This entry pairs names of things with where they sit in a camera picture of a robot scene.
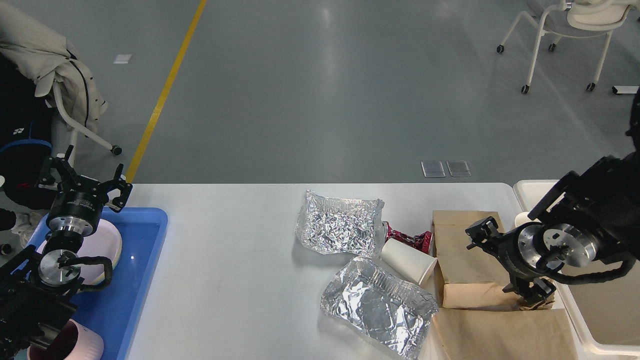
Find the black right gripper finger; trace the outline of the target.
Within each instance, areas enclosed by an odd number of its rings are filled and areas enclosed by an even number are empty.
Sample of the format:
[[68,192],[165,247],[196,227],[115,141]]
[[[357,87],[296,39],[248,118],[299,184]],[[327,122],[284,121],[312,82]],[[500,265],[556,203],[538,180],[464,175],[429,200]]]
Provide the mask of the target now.
[[505,233],[494,216],[488,216],[471,224],[465,230],[470,239],[466,249],[480,248],[491,256],[499,256],[505,249]]
[[515,293],[525,299],[546,299],[554,294],[557,287],[554,283],[544,277],[523,279],[517,276],[510,276],[510,282],[502,291],[504,293]]

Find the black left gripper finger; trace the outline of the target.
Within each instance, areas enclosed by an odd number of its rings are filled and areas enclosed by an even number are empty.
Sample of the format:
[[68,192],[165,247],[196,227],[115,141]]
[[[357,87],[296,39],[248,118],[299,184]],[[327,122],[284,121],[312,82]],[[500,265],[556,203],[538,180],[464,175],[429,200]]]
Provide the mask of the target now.
[[116,214],[125,208],[133,190],[133,185],[122,175],[123,170],[124,164],[121,163],[116,167],[113,178],[97,185],[97,199],[103,207]]
[[73,150],[74,146],[69,145],[61,157],[56,155],[45,159],[36,181],[37,188],[62,193],[82,190],[82,180],[70,165]]

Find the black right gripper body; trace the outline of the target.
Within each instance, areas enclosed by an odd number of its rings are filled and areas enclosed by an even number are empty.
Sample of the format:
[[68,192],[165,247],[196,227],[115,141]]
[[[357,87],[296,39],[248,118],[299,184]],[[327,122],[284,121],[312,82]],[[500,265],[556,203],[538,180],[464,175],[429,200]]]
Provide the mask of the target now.
[[497,258],[509,274],[511,281],[531,281],[546,275],[544,269],[537,269],[542,258],[535,246],[537,235],[543,229],[541,223],[525,223],[507,232],[499,232],[496,237]]

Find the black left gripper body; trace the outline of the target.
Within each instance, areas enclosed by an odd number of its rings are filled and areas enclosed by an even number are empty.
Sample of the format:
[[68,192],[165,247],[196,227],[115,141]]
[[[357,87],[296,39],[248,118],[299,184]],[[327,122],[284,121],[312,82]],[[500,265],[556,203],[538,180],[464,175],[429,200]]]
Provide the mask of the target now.
[[82,237],[93,235],[98,230],[103,209],[108,202],[107,194],[57,191],[46,218],[51,237],[64,231]]

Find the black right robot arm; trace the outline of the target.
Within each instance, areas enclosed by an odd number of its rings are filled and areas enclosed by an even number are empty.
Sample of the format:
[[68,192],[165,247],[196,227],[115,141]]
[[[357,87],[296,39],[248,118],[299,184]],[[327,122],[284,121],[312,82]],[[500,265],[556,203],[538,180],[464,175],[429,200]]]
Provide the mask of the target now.
[[466,228],[468,249],[480,248],[509,274],[505,293],[526,306],[544,303],[556,284],[605,283],[626,276],[639,260],[639,96],[630,113],[634,151],[604,156],[583,174],[569,171],[509,232],[494,217]]

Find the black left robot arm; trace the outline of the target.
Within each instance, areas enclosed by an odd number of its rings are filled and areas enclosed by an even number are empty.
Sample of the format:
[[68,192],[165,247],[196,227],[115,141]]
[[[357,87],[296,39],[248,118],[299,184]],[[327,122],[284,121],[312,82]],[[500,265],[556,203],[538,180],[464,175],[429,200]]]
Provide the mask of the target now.
[[114,275],[106,256],[80,256],[83,240],[98,230],[105,207],[119,213],[133,185],[123,176],[123,164],[113,178],[100,182],[77,174],[71,165],[73,146],[43,163],[36,186],[55,191],[46,217],[45,247],[30,244],[1,267],[1,358],[11,360],[21,350],[48,349],[78,306],[78,292],[100,292]]

